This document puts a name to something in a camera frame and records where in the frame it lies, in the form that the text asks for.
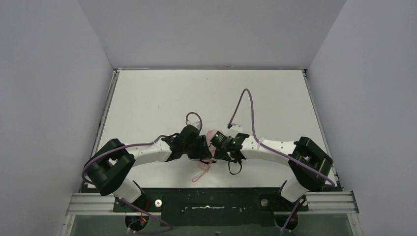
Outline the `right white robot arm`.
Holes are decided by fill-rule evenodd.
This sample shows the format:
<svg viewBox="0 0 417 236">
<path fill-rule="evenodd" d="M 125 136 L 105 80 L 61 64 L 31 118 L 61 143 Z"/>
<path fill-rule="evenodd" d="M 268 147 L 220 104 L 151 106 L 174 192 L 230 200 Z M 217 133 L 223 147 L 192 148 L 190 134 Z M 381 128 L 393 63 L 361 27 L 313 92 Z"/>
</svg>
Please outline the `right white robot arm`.
<svg viewBox="0 0 417 236">
<path fill-rule="evenodd" d="M 335 186 L 329 178 L 333 160 L 308 137 L 297 141 L 279 142 L 257 139 L 237 133 L 234 137 L 217 131 L 209 140 L 217 159 L 241 164 L 243 160 L 260 159 L 287 166 L 293 172 L 280 188 L 281 198 L 297 202 L 307 192 L 322 192 L 325 185 Z"/>
</svg>

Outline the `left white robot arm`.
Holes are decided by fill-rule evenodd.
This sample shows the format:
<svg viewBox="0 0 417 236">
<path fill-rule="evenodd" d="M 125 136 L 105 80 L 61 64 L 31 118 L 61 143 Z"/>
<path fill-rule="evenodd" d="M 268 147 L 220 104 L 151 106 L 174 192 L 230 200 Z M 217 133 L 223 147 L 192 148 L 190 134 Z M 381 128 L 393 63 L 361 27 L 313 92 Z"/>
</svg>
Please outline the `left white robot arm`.
<svg viewBox="0 0 417 236">
<path fill-rule="evenodd" d="M 212 158 L 206 136 L 193 125 L 187 125 L 180 133 L 160 135 L 149 143 L 125 145 L 119 139 L 111 139 L 84 165 L 82 178 L 102 196 L 112 194 L 133 203 L 143 195 L 141 188 L 127 178 L 133 167 L 169 162 L 183 155 L 198 160 Z"/>
</svg>

